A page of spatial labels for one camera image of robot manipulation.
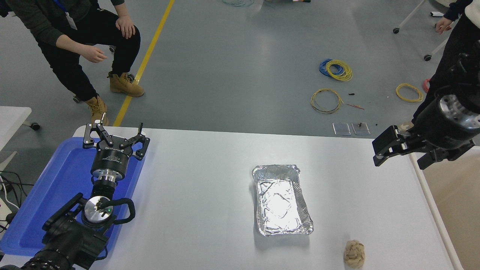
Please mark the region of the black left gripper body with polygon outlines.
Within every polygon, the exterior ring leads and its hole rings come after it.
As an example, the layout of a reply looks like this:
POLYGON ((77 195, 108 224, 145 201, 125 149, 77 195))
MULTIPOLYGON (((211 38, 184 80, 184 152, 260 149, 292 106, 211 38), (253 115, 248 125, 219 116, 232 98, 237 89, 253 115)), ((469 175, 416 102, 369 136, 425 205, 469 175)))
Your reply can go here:
POLYGON ((133 154, 132 147, 120 149, 119 144, 108 146, 106 142, 98 142, 96 148, 91 174, 100 177, 101 173, 109 170, 115 177, 125 177, 129 158, 133 154))

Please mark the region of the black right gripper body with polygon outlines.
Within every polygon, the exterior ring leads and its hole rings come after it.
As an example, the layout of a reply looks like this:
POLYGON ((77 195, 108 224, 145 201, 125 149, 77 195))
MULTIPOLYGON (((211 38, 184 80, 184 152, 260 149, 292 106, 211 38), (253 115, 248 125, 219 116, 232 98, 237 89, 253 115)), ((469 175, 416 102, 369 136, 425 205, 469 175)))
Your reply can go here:
POLYGON ((455 149, 474 137, 474 112, 459 99, 435 99, 416 118, 414 132, 443 149, 455 149))

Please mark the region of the person's right hand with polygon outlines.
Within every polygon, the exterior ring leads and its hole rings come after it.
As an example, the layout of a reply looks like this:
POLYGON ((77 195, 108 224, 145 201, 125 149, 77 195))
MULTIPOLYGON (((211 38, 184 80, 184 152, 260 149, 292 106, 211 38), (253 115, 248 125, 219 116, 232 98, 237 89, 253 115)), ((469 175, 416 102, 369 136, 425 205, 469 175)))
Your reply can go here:
POLYGON ((452 29, 452 20, 449 20, 445 17, 442 17, 436 24, 435 24, 435 32, 438 34, 442 34, 452 29))
POLYGON ((91 63, 101 63, 108 57, 99 48, 91 45, 83 45, 79 54, 91 63))

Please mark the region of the person's left hand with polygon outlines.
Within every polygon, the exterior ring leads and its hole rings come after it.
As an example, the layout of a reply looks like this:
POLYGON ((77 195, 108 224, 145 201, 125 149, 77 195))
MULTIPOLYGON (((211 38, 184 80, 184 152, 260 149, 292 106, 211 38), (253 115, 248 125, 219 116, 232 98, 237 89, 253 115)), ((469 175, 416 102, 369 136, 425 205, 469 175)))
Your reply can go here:
POLYGON ((120 15, 115 21, 115 27, 125 39, 131 38, 135 33, 135 26, 129 15, 120 15))

